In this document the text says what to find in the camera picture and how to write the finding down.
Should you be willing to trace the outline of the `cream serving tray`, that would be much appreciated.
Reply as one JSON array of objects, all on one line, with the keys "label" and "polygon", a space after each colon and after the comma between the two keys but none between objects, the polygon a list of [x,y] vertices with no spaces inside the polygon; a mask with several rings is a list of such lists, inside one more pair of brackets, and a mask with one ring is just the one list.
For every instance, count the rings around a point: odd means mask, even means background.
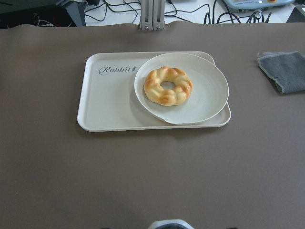
[{"label": "cream serving tray", "polygon": [[[221,127],[231,119],[227,104],[216,116],[193,125],[167,123],[147,111],[139,102],[134,79],[140,67],[153,57],[174,52],[99,53],[85,65],[77,121],[86,131],[106,132],[144,129]],[[215,65],[204,52],[194,54]]]}]

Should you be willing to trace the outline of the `black device on table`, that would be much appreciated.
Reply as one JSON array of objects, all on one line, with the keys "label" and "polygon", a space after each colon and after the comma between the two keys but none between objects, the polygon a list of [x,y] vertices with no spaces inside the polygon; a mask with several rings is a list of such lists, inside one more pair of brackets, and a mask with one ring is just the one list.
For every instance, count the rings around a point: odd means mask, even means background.
[{"label": "black device on table", "polygon": [[84,0],[2,0],[0,27],[22,24],[52,27],[82,27],[86,25]]}]

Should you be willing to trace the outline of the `blue teach pendant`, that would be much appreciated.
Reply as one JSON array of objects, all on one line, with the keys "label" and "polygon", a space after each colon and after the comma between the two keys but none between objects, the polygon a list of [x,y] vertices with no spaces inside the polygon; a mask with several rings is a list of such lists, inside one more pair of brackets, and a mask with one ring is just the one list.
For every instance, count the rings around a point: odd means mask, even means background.
[{"label": "blue teach pendant", "polygon": [[246,12],[249,10],[267,10],[273,7],[285,6],[294,3],[294,0],[225,0],[230,10]]}]

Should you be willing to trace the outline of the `grey folded cloth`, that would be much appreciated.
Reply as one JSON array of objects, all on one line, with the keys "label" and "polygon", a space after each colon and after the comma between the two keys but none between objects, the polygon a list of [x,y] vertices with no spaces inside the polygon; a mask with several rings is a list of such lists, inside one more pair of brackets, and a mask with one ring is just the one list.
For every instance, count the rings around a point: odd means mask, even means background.
[{"label": "grey folded cloth", "polygon": [[300,52],[264,52],[257,56],[257,62],[280,93],[305,90],[305,56]]}]

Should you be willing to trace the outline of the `aluminium frame post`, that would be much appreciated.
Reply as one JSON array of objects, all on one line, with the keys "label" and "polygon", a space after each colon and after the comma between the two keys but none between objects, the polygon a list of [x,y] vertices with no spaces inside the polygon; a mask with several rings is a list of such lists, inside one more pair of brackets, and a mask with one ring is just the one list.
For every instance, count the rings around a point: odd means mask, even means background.
[{"label": "aluminium frame post", "polygon": [[140,28],[142,30],[163,30],[165,0],[141,0]]}]

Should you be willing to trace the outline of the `glazed twisted donut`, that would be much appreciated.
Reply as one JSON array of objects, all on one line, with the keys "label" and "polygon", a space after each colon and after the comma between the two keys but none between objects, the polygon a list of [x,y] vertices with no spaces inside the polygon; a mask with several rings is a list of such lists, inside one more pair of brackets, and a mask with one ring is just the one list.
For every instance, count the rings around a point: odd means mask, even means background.
[{"label": "glazed twisted donut", "polygon": [[164,66],[148,73],[143,89],[147,98],[154,103],[181,105],[189,98],[193,83],[184,70]]}]

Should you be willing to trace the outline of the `white round plate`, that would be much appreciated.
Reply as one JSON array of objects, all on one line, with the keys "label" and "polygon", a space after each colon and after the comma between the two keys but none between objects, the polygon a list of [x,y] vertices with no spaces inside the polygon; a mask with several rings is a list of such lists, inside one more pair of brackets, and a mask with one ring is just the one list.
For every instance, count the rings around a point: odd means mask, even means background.
[{"label": "white round plate", "polygon": [[[193,83],[189,98],[181,105],[164,106],[146,96],[145,78],[163,66],[184,70]],[[179,52],[161,54],[145,62],[134,79],[134,90],[147,111],[174,125],[198,124],[216,116],[227,104],[229,96],[227,80],[213,63],[194,54]]]}]

